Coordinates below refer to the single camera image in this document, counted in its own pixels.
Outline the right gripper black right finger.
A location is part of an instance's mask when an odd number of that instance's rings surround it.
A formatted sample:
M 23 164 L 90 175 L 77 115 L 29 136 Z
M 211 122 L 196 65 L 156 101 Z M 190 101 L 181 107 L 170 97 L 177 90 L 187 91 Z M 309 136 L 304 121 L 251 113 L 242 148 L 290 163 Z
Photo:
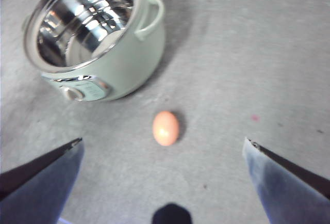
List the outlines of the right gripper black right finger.
M 270 223 L 329 223 L 329 179 L 248 138 L 242 154 Z

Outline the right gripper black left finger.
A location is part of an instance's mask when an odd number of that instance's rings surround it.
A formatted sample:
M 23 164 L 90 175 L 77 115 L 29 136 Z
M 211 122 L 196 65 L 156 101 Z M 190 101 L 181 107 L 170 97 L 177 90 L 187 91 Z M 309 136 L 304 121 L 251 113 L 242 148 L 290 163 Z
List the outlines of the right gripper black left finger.
M 1 173 L 1 223 L 57 223 L 84 155 L 76 138 Z

